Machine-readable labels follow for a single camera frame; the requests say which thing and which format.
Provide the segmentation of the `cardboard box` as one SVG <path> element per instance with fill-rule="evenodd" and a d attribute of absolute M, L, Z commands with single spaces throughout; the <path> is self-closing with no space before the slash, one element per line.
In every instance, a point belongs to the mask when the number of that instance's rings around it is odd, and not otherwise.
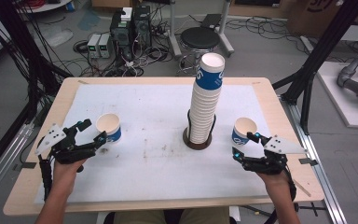
<path fill-rule="evenodd" d="M 296 0 L 287 20 L 287 29 L 295 35 L 320 37 L 342 5 L 342 0 Z"/>

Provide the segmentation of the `blue and white paper cup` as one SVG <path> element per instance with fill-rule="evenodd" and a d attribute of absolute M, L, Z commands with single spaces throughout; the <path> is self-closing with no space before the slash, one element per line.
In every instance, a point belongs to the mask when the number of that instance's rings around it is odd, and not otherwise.
<path fill-rule="evenodd" d="M 249 141 L 247 133 L 254 133 L 257 131 L 257 125 L 252 119 L 238 118 L 233 127 L 231 139 L 236 145 L 246 145 Z"/>
<path fill-rule="evenodd" d="M 121 137 L 120 119 L 118 115 L 108 113 L 101 115 L 96 122 L 99 132 L 106 132 L 108 142 L 117 142 Z"/>

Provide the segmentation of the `person's right hand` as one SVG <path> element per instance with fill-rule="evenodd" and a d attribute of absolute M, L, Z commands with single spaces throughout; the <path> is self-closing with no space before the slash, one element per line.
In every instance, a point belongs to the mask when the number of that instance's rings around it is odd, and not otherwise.
<path fill-rule="evenodd" d="M 288 178 L 284 172 L 278 175 L 257 174 L 264 182 L 268 193 L 284 192 L 289 190 Z"/>

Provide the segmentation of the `stack of white paper cups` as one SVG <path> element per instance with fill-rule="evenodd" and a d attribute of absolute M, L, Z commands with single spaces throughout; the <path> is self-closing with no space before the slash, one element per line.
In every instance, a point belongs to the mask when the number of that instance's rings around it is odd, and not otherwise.
<path fill-rule="evenodd" d="M 200 59 L 188 111 L 187 137 L 191 143 L 201 144 L 209 138 L 223 85 L 224 69 L 225 58 L 218 53 L 206 53 Z"/>

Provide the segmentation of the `dark round cup holder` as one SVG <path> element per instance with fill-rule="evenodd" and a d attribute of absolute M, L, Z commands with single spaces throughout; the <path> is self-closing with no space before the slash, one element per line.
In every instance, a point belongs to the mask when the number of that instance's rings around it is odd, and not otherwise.
<path fill-rule="evenodd" d="M 213 123 L 210 128 L 210 131 L 208 132 L 206 141 L 203 143 L 196 144 L 196 143 L 193 143 L 190 141 L 189 136 L 191 134 L 192 122 L 191 122 L 190 117 L 187 117 L 187 127 L 184 129 L 183 135 L 182 135 L 185 145 L 191 149 L 194 149 L 194 150 L 203 150 L 203 149 L 207 148 L 212 143 L 212 140 L 213 140 L 212 133 L 213 133 L 213 128 L 214 128 L 215 122 L 216 122 L 216 116 L 213 116 Z"/>

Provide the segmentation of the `dark flat device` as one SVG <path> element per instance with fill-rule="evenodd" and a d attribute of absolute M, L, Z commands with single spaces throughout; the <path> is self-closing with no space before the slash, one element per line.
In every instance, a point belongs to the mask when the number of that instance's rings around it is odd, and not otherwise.
<path fill-rule="evenodd" d="M 219 24 L 220 20 L 220 14 L 207 14 L 200 26 L 203 28 L 214 29 Z"/>

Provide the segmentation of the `black round stool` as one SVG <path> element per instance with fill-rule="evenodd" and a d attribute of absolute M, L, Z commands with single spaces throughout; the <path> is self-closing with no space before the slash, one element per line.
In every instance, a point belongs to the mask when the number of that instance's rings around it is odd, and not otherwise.
<path fill-rule="evenodd" d="M 180 34 L 180 45 L 189 51 L 179 61 L 177 73 L 195 75 L 200 68 L 201 56 L 214 51 L 220 43 L 218 34 L 203 27 L 192 27 Z"/>

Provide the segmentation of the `white table mat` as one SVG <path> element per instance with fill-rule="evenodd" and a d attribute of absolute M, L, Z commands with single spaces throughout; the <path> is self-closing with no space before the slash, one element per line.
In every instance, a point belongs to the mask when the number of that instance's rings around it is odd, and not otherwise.
<path fill-rule="evenodd" d="M 267 135 L 269 127 L 250 85 L 221 89 L 212 143 L 187 147 L 193 86 L 84 84 L 63 122 L 70 127 L 112 113 L 121 136 L 103 145 L 77 176 L 72 203 L 140 202 L 240 198 L 265 195 L 263 181 L 232 158 L 234 123 L 249 118 Z"/>

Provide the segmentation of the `grey power supply box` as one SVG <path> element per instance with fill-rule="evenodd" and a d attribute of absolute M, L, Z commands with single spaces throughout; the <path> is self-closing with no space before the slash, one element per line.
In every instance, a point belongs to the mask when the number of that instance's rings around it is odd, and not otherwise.
<path fill-rule="evenodd" d="M 101 57 L 100 51 L 99 51 L 99 40 L 100 40 L 101 36 L 100 35 L 92 35 L 87 47 L 88 47 L 88 51 L 89 51 L 89 56 L 91 58 L 97 59 Z"/>
<path fill-rule="evenodd" d="M 113 50 L 110 34 L 102 34 L 99 40 L 99 49 L 102 58 L 109 58 Z"/>

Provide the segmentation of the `black metal frame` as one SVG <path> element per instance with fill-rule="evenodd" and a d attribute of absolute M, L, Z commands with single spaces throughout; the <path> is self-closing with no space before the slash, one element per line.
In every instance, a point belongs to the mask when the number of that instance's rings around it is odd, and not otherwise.
<path fill-rule="evenodd" d="M 282 94 L 282 99 L 289 105 L 296 105 L 298 97 L 303 95 L 299 124 L 306 135 L 310 134 L 309 116 L 313 80 L 326 58 L 348 31 L 357 16 L 358 0 L 344 0 L 338 13 L 332 19 L 304 64 L 289 77 L 272 84 L 274 90 L 289 84 L 288 90 Z"/>

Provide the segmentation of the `person's left hand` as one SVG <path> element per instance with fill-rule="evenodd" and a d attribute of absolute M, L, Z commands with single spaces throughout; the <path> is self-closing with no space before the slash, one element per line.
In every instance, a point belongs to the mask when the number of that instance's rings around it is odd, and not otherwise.
<path fill-rule="evenodd" d="M 53 171 L 53 186 L 61 189 L 71 188 L 75 184 L 77 170 L 84 162 L 85 160 L 61 164 L 56 161 Z"/>

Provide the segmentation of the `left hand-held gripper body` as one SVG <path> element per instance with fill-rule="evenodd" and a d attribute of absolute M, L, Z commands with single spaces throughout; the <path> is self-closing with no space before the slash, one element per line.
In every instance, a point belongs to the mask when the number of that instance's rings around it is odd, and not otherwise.
<path fill-rule="evenodd" d="M 48 133 L 39 141 L 35 150 L 36 156 L 41 156 L 49 149 L 49 156 L 52 156 L 61 164 L 70 164 L 93 157 L 96 150 L 81 149 L 76 144 L 76 134 L 65 134 L 62 127 L 53 123 Z"/>

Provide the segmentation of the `aluminium rail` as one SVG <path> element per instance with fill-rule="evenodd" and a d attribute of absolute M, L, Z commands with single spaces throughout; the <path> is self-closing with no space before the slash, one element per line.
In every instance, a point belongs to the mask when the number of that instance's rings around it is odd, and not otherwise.
<path fill-rule="evenodd" d="M 8 145 L 4 147 L 3 155 L 0 157 L 0 182 L 9 170 L 14 160 L 20 155 L 28 138 L 34 131 L 33 124 L 23 124 L 13 137 L 7 139 Z"/>
<path fill-rule="evenodd" d="M 313 144 L 311 137 L 306 134 L 303 128 L 300 126 L 300 110 L 296 105 L 289 105 L 286 102 L 282 102 L 282 106 L 286 111 L 287 117 L 291 120 L 291 123 L 296 132 L 297 138 L 300 144 L 308 151 L 307 158 L 312 161 L 316 161 L 311 166 L 312 170 L 316 174 L 316 178 L 324 192 L 324 206 L 333 224 L 348 224 L 343 211 L 339 205 L 335 192 L 328 180 L 323 164 L 319 158 L 316 147 Z"/>

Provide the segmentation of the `white platform board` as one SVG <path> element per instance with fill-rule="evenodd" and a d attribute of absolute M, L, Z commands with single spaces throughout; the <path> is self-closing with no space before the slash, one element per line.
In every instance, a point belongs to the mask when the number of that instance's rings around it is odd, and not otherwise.
<path fill-rule="evenodd" d="M 338 73 L 346 63 L 325 62 L 318 71 L 324 88 L 347 127 L 358 128 L 358 97 L 337 84 Z"/>

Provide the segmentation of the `white round table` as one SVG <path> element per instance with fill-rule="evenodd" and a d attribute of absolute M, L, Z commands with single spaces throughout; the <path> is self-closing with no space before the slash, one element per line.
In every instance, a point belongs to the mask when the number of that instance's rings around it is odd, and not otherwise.
<path fill-rule="evenodd" d="M 22 4 L 17 7 L 17 11 L 20 13 L 38 13 L 38 12 L 45 12 L 50 11 L 52 9 L 56 9 L 59 7 L 64 7 L 68 3 L 70 3 L 72 0 L 61 0 L 60 3 L 57 4 L 49 4 L 46 3 L 41 7 L 30 7 L 27 4 Z"/>

